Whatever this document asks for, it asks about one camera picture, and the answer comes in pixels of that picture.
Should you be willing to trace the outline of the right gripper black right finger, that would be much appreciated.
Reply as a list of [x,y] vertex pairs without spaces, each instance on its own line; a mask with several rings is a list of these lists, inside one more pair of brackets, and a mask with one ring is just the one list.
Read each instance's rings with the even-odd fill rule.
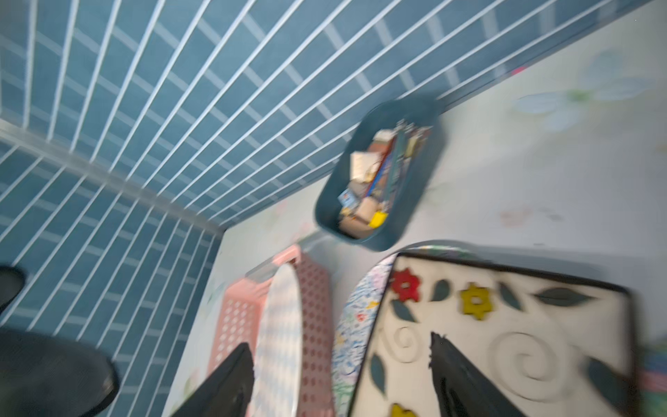
[[453,343],[434,332],[429,368],[441,416],[525,416]]

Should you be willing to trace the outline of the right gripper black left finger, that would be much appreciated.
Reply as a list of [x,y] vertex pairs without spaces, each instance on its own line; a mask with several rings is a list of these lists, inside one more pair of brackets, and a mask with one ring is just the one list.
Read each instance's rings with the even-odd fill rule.
[[250,403],[254,362],[246,342],[239,344],[173,417],[242,417]]

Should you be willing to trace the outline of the square flower plate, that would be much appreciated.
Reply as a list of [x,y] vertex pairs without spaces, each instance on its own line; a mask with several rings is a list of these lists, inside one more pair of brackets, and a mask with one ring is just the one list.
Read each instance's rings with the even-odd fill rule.
[[[432,332],[525,416],[640,415],[636,309],[627,288],[484,263],[396,255],[348,415],[441,416],[429,368]],[[478,269],[493,275],[492,288],[469,281]]]

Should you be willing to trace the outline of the round colourful squiggle plate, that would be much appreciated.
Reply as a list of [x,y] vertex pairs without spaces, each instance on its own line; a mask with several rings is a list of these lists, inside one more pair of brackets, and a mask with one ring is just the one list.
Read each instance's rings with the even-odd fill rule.
[[[429,241],[408,246],[399,252],[417,255],[435,255],[449,261],[480,263],[486,265],[474,252],[456,246],[447,246],[445,241]],[[358,282],[342,309],[333,343],[332,378],[335,415],[347,416],[361,364],[366,357],[369,337],[384,295],[394,259],[399,252],[388,255],[371,267]],[[488,270],[478,269],[470,275],[477,287],[493,287],[493,275]]]

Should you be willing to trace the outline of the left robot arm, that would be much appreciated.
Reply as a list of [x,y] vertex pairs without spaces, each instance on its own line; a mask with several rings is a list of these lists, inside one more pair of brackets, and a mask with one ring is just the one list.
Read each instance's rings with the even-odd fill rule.
[[3,416],[96,416],[120,385],[111,359],[88,343],[1,328]]

